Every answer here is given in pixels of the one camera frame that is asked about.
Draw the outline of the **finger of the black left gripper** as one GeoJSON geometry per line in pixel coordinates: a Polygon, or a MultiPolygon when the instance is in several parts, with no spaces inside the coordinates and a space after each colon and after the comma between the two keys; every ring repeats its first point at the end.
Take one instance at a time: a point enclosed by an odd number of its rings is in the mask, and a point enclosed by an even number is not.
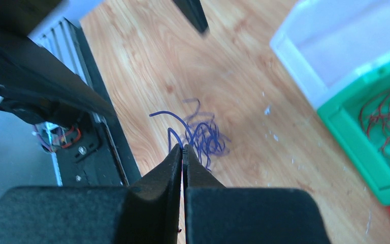
{"type": "Polygon", "coordinates": [[[209,25],[200,0],[173,0],[173,2],[200,35],[208,32],[209,25]]]}

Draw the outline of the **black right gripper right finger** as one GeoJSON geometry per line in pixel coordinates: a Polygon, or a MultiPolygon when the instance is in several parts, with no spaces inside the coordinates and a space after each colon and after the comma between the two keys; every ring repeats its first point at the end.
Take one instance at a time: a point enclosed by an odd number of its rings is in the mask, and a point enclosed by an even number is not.
{"type": "Polygon", "coordinates": [[[227,188],[183,149],[187,243],[330,243],[311,195],[296,188],[227,188]]]}

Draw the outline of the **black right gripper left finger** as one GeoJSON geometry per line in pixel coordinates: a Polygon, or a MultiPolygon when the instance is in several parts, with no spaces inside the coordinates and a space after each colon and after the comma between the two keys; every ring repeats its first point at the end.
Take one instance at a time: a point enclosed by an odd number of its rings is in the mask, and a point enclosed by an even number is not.
{"type": "Polygon", "coordinates": [[[176,243],[183,151],[128,187],[16,187],[0,198],[0,243],[176,243]]]}

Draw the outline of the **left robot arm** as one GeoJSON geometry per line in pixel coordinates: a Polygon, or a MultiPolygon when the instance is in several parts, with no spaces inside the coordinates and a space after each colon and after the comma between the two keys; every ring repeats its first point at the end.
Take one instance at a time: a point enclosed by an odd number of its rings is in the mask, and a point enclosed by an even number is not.
{"type": "Polygon", "coordinates": [[[88,112],[113,106],[30,38],[64,1],[0,1],[0,111],[28,124],[70,127],[88,112]]]}

